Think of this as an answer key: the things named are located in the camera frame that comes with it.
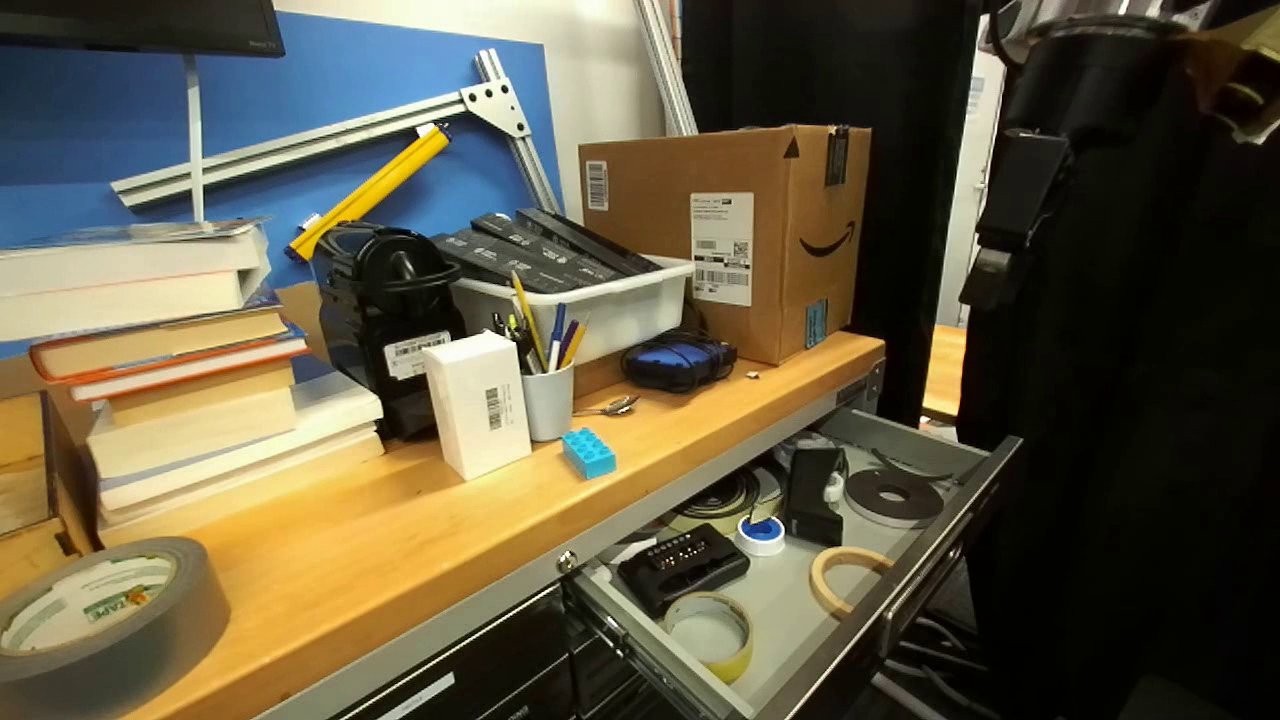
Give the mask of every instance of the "plastic bin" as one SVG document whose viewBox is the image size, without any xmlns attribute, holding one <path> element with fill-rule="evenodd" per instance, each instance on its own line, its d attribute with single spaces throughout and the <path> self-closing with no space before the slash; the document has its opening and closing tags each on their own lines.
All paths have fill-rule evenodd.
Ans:
<svg viewBox="0 0 1280 720">
<path fill-rule="evenodd" d="M 578 363 L 626 351 L 680 325 L 686 287 L 694 259 L 651 255 L 662 269 L 645 276 L 626 276 L 612 285 L 592 285 L 578 291 L 529 291 L 529 303 L 545 334 L 555 325 L 555 303 L 567 309 L 567 320 L 590 330 Z M 456 281 L 452 302 L 466 311 L 470 334 L 493 330 L 493 320 L 512 311 L 510 285 Z"/>
</svg>

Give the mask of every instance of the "metal drawer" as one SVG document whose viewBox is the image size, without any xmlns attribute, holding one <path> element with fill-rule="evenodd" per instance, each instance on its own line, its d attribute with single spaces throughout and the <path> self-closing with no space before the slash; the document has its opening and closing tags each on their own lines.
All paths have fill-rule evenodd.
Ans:
<svg viewBox="0 0 1280 720">
<path fill-rule="evenodd" d="M 754 620 L 754 666 L 738 685 L 723 685 L 639 613 L 603 559 L 586 566 L 572 579 L 581 600 L 599 615 L 599 628 L 612 634 L 612 646 L 638 651 L 651 675 L 698 707 L 694 718 L 797 718 L 841 662 L 886 656 L 960 559 L 964 534 L 979 520 L 1021 447 L 1021 440 L 1006 440 L 995 454 L 977 454 L 854 410 L 833 413 L 811 431 L 846 444 L 854 470 L 861 460 L 874 465 L 874 454 L 886 454 L 904 470 L 950 478 L 936 483 L 945 514 L 917 528 L 878 524 L 847 502 L 833 503 L 846 518 L 846 543 L 892 559 L 889 574 L 830 574 L 830 585 L 854 600 L 854 615 L 833 620 L 811 600 L 808 566 L 820 548 L 787 540 L 780 558 L 754 559 L 749 575 L 715 589 Z"/>
</svg>

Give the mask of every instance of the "white box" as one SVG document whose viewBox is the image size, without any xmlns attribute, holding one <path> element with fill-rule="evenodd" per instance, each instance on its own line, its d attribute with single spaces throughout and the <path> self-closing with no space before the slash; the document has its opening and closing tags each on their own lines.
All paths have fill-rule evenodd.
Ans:
<svg viewBox="0 0 1280 720">
<path fill-rule="evenodd" d="M 645 344 L 686 315 L 686 285 L 694 276 L 694 259 L 676 255 L 651 255 L 662 269 L 578 287 L 578 291 L 529 291 L 529 303 L 545 334 L 555 325 L 555 303 L 567 309 L 567 320 L 581 320 L 590 330 L 578 363 L 626 351 L 632 344 Z M 456 281 L 452 302 L 466 311 L 470 334 L 493 330 L 493 320 L 512 311 L 512 287 L 510 285 L 485 285 L 485 281 Z"/>
<path fill-rule="evenodd" d="M 443 465 L 466 479 L 533 454 L 518 344 L 493 334 L 425 347 Z"/>
</svg>

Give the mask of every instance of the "pencil cup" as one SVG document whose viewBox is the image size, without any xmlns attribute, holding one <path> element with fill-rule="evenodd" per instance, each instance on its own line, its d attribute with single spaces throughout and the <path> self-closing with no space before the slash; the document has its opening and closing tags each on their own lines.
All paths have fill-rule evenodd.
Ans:
<svg viewBox="0 0 1280 720">
<path fill-rule="evenodd" d="M 572 429 L 572 369 L 524 375 L 529 440 L 559 440 Z"/>
</svg>

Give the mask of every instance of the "amazon box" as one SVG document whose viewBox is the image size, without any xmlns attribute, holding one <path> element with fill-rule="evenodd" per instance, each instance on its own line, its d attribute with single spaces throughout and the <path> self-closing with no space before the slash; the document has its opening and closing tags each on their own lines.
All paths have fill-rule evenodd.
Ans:
<svg viewBox="0 0 1280 720">
<path fill-rule="evenodd" d="M 581 145 L 586 224 L 689 255 L 713 341 L 780 363 L 854 320 L 868 127 L 784 123 Z"/>
</svg>

